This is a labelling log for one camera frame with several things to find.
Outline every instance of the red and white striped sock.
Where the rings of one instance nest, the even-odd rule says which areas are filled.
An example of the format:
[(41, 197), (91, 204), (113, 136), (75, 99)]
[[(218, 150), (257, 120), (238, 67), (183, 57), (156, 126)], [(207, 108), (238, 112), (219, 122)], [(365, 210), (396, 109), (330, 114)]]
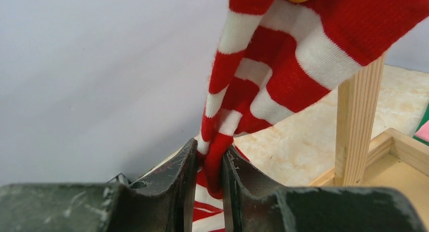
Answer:
[(314, 104), (428, 15), (429, 0), (230, 0), (197, 138), (193, 231), (224, 228), (220, 167), (234, 136)]

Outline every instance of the white background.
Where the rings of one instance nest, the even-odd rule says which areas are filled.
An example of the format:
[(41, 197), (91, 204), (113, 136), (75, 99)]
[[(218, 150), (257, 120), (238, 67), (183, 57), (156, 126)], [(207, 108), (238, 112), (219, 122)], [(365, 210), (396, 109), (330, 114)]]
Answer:
[[(227, 0), (0, 0), (0, 184), (145, 173), (198, 133)], [(388, 63), (429, 72), (429, 21)]]

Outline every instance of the wooden board edge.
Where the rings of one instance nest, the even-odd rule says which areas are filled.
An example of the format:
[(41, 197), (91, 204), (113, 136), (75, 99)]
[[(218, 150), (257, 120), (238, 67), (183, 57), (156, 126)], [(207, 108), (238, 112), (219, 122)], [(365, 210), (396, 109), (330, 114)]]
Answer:
[[(386, 132), (380, 133), (373, 138), (369, 143), (368, 156), (366, 159), (365, 168), (380, 160), (383, 156), (387, 155), (391, 149), (392, 136)], [(308, 183), (309, 187), (322, 187), (334, 184), (335, 167), (331, 167), (322, 175)]]
[(394, 128), (389, 128), (385, 132), (393, 138), (390, 153), (429, 176), (429, 146)]

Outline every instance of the wooden post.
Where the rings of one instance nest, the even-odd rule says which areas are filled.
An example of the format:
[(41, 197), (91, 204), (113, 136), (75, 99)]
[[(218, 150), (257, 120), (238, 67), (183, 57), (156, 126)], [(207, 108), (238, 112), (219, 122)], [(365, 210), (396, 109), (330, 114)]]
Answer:
[(365, 170), (385, 54), (338, 88), (334, 185), (359, 185)]

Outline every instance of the red stripe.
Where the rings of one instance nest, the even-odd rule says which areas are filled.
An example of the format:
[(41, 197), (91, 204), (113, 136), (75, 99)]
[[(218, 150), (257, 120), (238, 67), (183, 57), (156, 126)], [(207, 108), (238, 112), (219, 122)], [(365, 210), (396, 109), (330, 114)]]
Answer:
[(264, 14), (274, 0), (229, 0), (229, 8), (237, 13)]
[(250, 109), (243, 114), (243, 117), (240, 119), (238, 123), (238, 127), (235, 130), (236, 134), (240, 134), (242, 132), (254, 133), (260, 131), (262, 129), (271, 127), (272, 125), (262, 119), (255, 118)]
[(286, 34), (259, 26), (246, 50), (246, 58), (272, 65), (286, 39)]
[(207, 183), (208, 193), (216, 198), (222, 198), (221, 173), (222, 156), (225, 150), (232, 144), (233, 138), (221, 133), (217, 133), (211, 140), (210, 151), (204, 162), (204, 173), (209, 181)]
[(267, 91), (275, 102), (297, 113), (320, 100), (330, 90), (303, 71), (296, 60), (295, 50), (295, 39), (287, 35), (278, 61), (273, 65), (273, 76), (267, 83)]
[(429, 0), (309, 0), (326, 35), (361, 65), (429, 16)]
[(234, 77), (225, 94), (222, 108), (244, 113), (259, 91), (259, 87), (250, 80)]
[(204, 141), (210, 141), (218, 130), (219, 112), (214, 117), (203, 115), (201, 121), (201, 137)]
[(211, 71), (208, 92), (217, 94), (227, 87), (243, 57), (244, 50), (233, 54), (222, 54), (217, 51)]

